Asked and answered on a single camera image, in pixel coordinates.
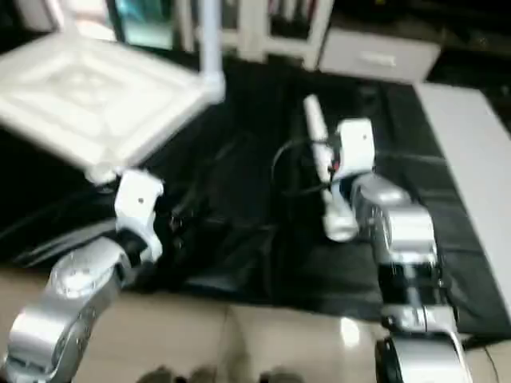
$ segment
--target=white cabinet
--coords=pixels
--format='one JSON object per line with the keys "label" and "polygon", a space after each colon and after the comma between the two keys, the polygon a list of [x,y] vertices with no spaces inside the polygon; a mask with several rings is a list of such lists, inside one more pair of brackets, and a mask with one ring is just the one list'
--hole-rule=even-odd
{"label": "white cabinet", "polygon": [[440,53],[434,43],[332,29],[319,69],[398,82],[426,79]]}

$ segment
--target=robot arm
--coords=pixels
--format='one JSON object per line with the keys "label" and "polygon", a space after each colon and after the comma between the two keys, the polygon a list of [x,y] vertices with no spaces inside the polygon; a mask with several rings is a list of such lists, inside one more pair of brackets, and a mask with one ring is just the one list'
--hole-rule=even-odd
{"label": "robot arm", "polygon": [[74,378],[99,316],[162,248],[153,229],[163,184],[126,171],[115,201],[117,229],[63,257],[40,299],[10,331],[2,375],[8,382],[66,383]]}
{"label": "robot arm", "polygon": [[373,244],[382,324],[390,331],[375,349],[378,381],[471,383],[428,211],[374,173],[354,182],[351,204]]}

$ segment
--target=beige floor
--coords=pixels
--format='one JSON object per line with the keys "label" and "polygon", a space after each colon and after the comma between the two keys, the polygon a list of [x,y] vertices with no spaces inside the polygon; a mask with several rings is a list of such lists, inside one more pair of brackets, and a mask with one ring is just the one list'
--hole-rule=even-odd
{"label": "beige floor", "polygon": [[[43,278],[0,272],[0,340]],[[217,381],[255,382],[267,371],[295,371],[310,382],[374,382],[375,325],[292,310],[233,306],[174,295],[124,294],[101,318],[77,383],[132,382],[165,365],[188,377],[215,366]],[[0,341],[0,351],[5,341]],[[500,382],[511,382],[511,345],[490,348]],[[494,383],[484,351],[468,356],[473,381]]]}

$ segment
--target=white lamp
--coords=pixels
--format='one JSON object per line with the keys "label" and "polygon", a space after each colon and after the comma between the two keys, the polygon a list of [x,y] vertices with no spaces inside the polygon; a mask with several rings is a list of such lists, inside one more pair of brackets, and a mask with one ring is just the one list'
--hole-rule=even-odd
{"label": "white lamp", "polygon": [[0,120],[93,182],[137,166],[224,99],[220,0],[201,4],[201,73],[65,27],[0,57]]}

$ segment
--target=black tablecloth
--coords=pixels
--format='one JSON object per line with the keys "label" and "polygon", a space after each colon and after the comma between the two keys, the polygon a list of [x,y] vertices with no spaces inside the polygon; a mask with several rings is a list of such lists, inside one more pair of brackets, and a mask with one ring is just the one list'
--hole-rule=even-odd
{"label": "black tablecloth", "polygon": [[[12,45],[3,42],[4,50]],[[197,66],[183,53],[153,53]],[[207,209],[179,244],[165,221],[159,225],[167,250],[142,290],[379,320],[381,296],[369,246],[328,241],[318,196],[285,198],[270,183],[276,150],[306,135],[302,100],[316,93],[330,128],[341,118],[368,116],[378,151],[405,154],[378,158],[376,169],[430,210],[460,331],[511,334],[485,256],[411,87],[234,60],[226,60],[225,73],[226,101],[206,110],[144,164],[165,180],[169,199],[193,188]],[[438,160],[424,163],[417,155]],[[78,170],[6,131],[0,132],[0,158],[0,227],[10,228],[0,232],[6,262],[56,235],[113,216],[112,193],[92,189]],[[291,153],[277,170],[277,183],[287,188],[317,181],[307,148]],[[12,228],[17,219],[24,221]]]}

